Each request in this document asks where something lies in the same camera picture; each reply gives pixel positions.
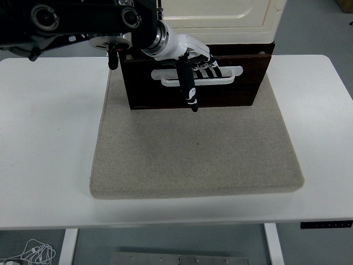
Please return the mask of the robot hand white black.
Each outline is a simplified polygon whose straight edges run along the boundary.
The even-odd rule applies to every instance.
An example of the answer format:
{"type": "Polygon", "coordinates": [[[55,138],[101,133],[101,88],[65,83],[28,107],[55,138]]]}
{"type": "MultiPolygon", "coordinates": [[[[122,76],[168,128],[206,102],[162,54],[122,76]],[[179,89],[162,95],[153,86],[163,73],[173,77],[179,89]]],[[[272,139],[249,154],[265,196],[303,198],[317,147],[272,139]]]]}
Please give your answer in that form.
{"type": "Polygon", "coordinates": [[[156,61],[176,67],[180,90],[192,111],[198,111],[194,72],[201,77],[203,69],[207,76],[222,77],[216,59],[201,41],[176,33],[168,24],[158,21],[157,35],[152,45],[142,52],[156,61]]]}

